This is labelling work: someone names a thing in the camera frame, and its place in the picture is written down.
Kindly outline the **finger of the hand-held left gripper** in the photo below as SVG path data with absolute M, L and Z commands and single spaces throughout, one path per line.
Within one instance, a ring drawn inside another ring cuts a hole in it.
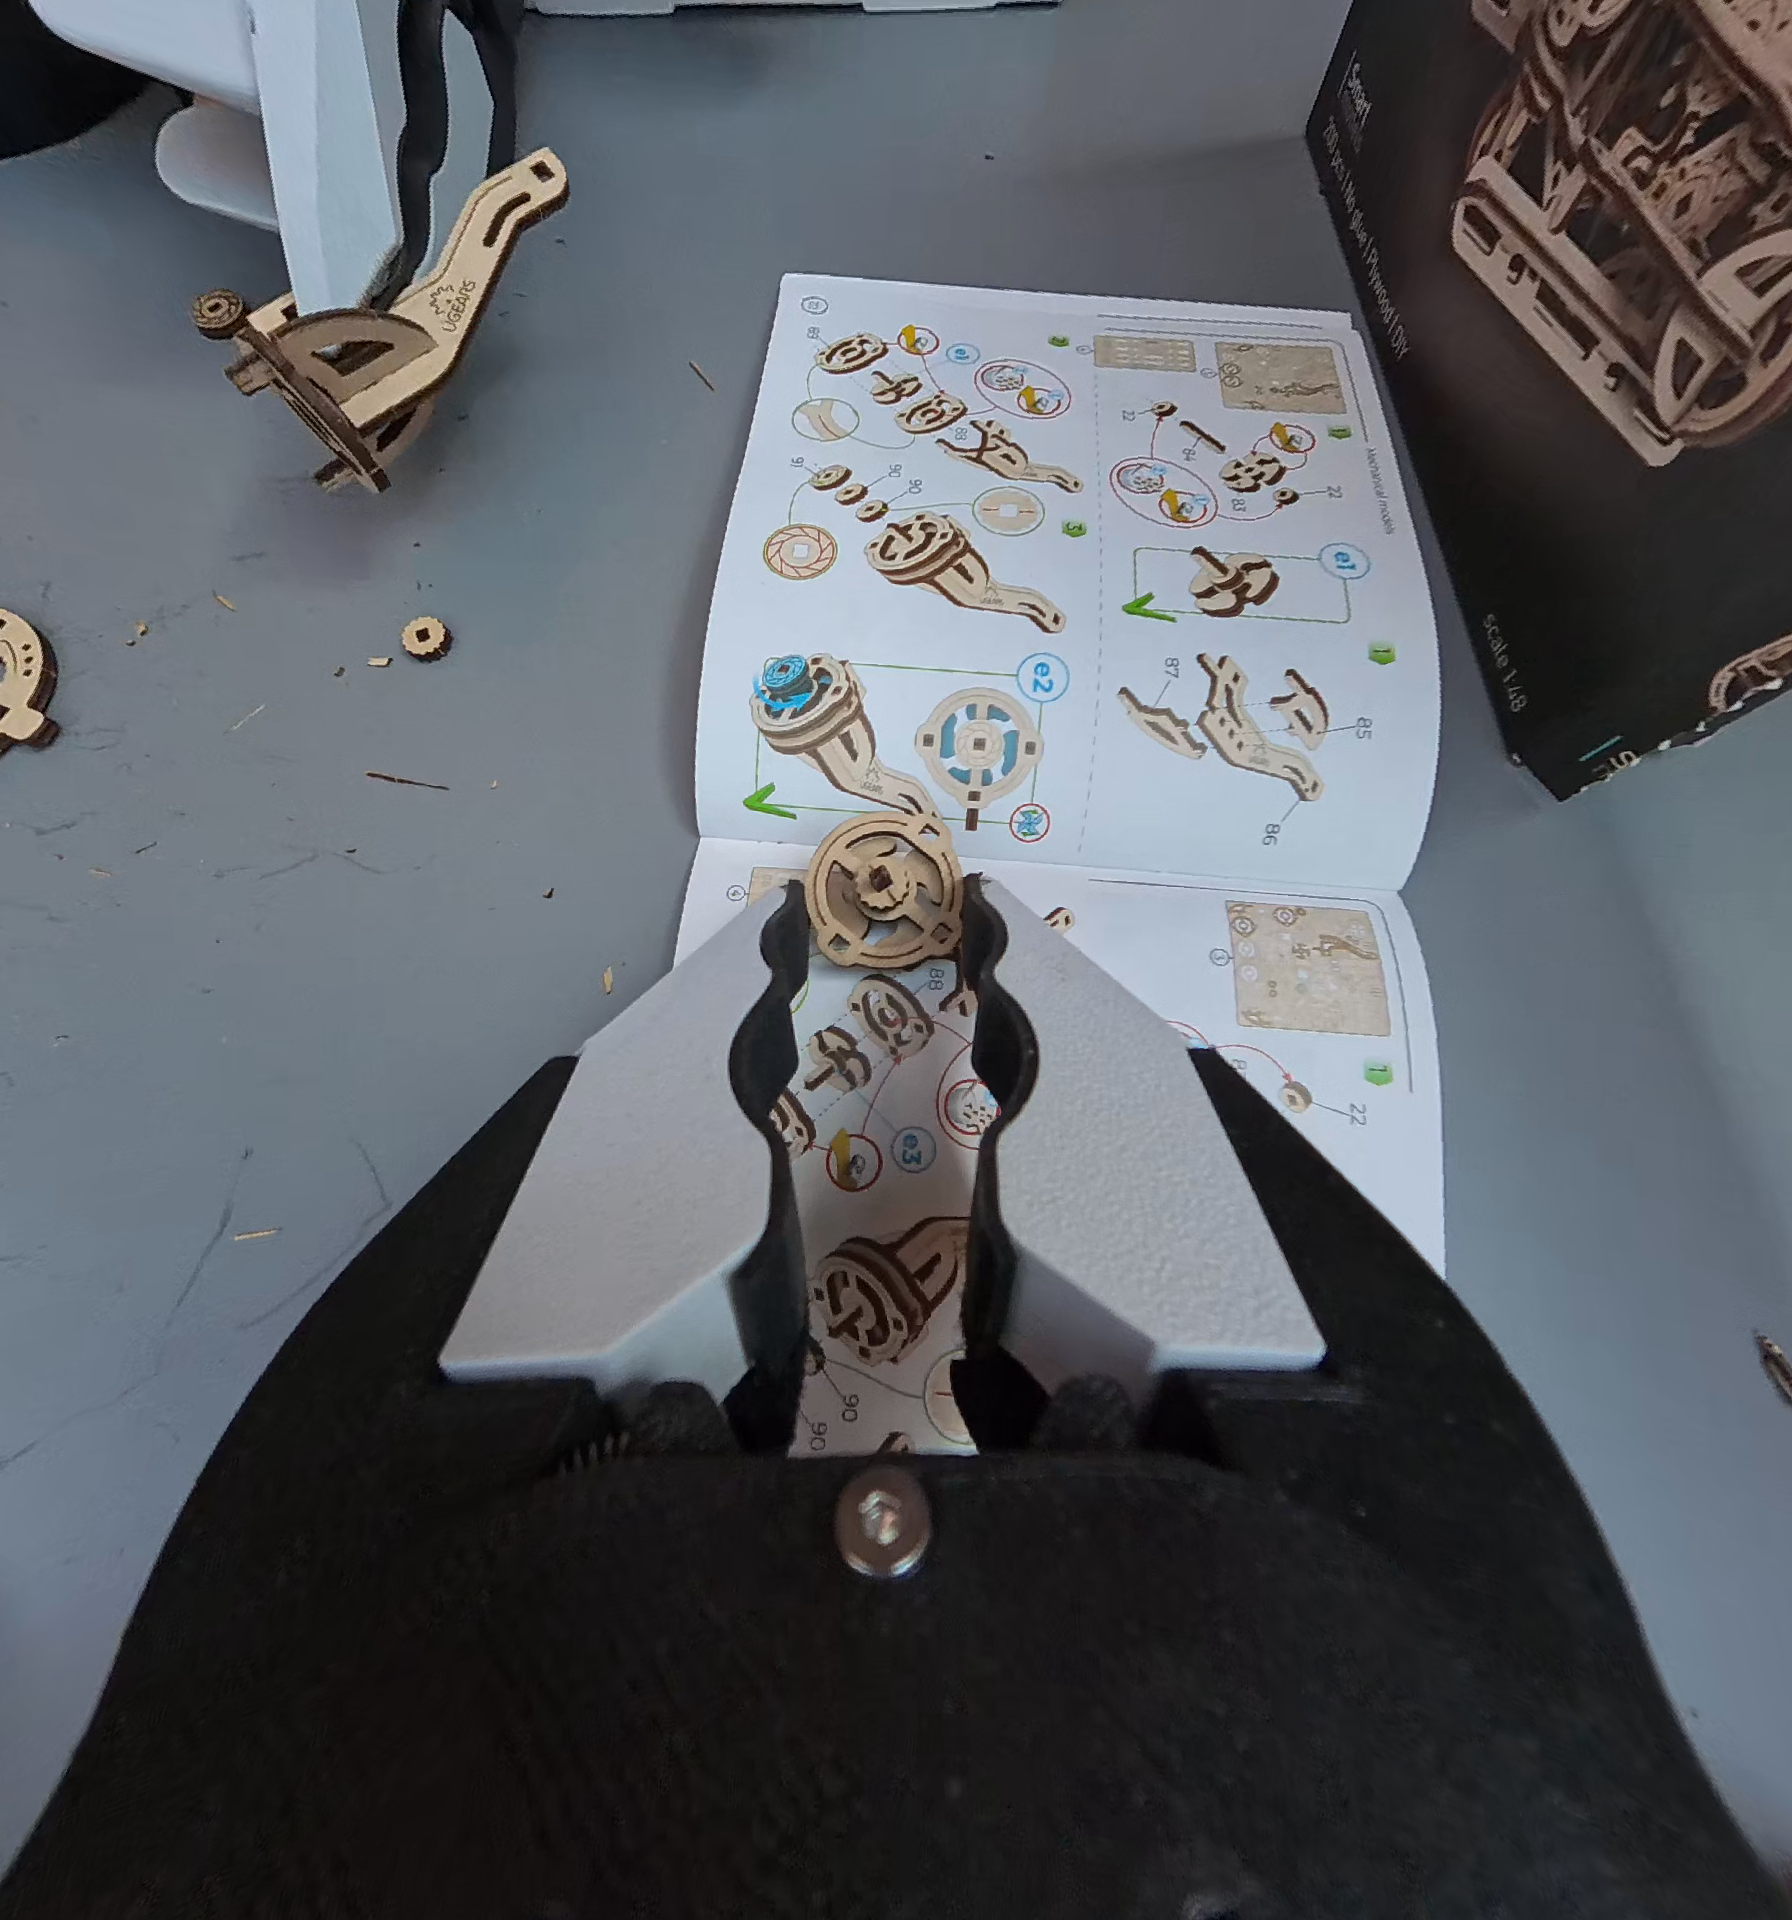
M 447 4 L 447 211 L 515 166 L 523 0 Z
M 255 104 L 196 95 L 157 136 L 157 173 L 192 206 L 279 239 L 304 313 L 391 307 L 430 256 L 448 143 L 448 4 L 236 4 Z

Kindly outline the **black model kit box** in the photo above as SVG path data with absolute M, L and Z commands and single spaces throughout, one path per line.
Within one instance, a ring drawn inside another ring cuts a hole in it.
M 1349 4 L 1305 148 L 1505 754 L 1792 688 L 1792 0 Z

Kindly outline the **round wooden wheel part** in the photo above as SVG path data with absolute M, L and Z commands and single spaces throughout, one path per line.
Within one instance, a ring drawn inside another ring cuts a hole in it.
M 838 969 L 900 973 L 959 941 L 959 866 L 946 824 L 878 809 L 838 821 L 804 869 L 813 951 Z

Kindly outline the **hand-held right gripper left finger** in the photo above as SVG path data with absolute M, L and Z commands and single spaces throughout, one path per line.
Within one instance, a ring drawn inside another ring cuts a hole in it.
M 784 1455 L 811 1350 L 791 1150 L 811 914 L 784 884 L 586 1042 L 442 1343 L 448 1379 L 701 1382 Z

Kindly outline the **illustrated instruction booklet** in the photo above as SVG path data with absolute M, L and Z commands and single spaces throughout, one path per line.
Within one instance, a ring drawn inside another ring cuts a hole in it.
M 1447 1275 L 1401 909 L 1437 621 L 1343 313 L 777 281 L 711 596 L 676 951 L 938 821 Z

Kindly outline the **wooden arm assembly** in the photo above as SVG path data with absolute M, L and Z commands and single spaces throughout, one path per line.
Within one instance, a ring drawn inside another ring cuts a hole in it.
M 418 436 L 432 394 L 455 376 L 484 302 L 523 230 L 571 196 L 563 162 L 539 148 L 482 181 L 437 269 L 391 307 L 297 313 L 295 295 L 247 307 L 233 290 L 192 302 L 210 340 L 236 340 L 225 369 L 236 394 L 278 394 L 327 444 L 318 490 L 391 490 L 386 468 Z

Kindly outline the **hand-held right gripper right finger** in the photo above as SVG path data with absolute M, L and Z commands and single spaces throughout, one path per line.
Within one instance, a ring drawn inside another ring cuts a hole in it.
M 1325 1335 L 1181 1033 L 993 879 L 959 909 L 976 1142 L 950 1396 L 1023 1450 L 1055 1393 L 1141 1416 L 1174 1371 L 1302 1375 Z

